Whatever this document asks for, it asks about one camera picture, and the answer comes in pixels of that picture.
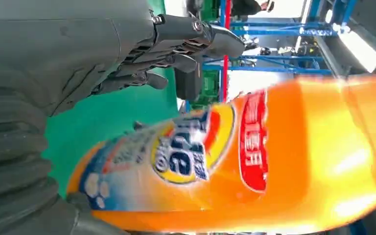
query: orange bottle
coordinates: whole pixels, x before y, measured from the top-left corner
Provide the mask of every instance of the orange bottle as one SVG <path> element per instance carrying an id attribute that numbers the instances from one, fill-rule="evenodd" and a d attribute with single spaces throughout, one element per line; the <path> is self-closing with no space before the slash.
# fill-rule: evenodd
<path id="1" fill-rule="evenodd" d="M 345 225 L 376 208 L 376 76 L 301 78 L 105 141 L 68 191 L 134 231 Z"/>

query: bottle label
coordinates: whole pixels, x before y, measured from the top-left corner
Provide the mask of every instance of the bottle label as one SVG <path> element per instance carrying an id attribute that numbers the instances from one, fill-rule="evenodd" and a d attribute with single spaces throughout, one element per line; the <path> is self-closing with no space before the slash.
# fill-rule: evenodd
<path id="1" fill-rule="evenodd" d="M 94 210 L 209 208 L 206 198 L 190 203 L 191 190 L 218 171 L 234 130 L 234 108 L 220 104 L 106 141 L 84 163 L 79 191 Z"/>
<path id="2" fill-rule="evenodd" d="M 241 179 L 251 190 L 264 192 L 268 176 L 267 164 L 267 92 L 246 98 L 239 133 Z"/>

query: green floor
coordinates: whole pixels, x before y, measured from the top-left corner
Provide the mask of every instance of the green floor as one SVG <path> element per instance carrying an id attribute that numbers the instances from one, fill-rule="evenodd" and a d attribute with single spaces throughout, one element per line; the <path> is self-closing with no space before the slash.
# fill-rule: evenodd
<path id="1" fill-rule="evenodd" d="M 165 11 L 163 0 L 149 0 L 155 14 Z M 52 177 L 66 186 L 77 161 L 96 143 L 132 129 L 135 120 L 155 123 L 178 115 L 173 69 L 157 69 L 169 79 L 168 87 L 158 91 L 150 86 L 130 87 L 79 102 L 74 109 L 52 117 L 46 136 L 49 148 L 44 157 L 53 163 Z"/>

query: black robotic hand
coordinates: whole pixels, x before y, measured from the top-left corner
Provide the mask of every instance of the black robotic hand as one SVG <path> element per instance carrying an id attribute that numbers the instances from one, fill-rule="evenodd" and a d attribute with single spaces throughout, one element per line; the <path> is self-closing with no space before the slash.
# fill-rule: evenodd
<path id="1" fill-rule="evenodd" d="M 0 0 L 0 235 L 124 233 L 92 218 L 86 198 L 58 195 L 41 158 L 47 117 L 93 94 L 162 89 L 149 70 L 191 71 L 189 55 L 243 50 L 225 29 L 153 16 L 146 0 Z"/>
<path id="2" fill-rule="evenodd" d="M 163 89 L 167 84 L 166 78 L 148 70 L 175 67 L 183 72 L 192 72 L 197 67 L 192 56 L 222 58 L 228 55 L 236 58 L 244 51 L 242 40 L 225 28 L 190 17 L 158 15 L 152 16 L 152 19 L 155 26 L 152 44 L 132 51 L 130 58 L 126 58 L 116 71 L 110 73 L 93 94 L 145 84 Z"/>

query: yellow circle logo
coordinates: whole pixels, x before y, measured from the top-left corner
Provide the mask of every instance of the yellow circle logo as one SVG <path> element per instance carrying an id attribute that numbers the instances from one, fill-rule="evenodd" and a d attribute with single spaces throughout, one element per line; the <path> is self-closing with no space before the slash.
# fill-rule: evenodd
<path id="1" fill-rule="evenodd" d="M 175 184 L 208 180 L 231 138 L 234 121 L 229 104 L 174 119 L 154 139 L 153 170 Z"/>

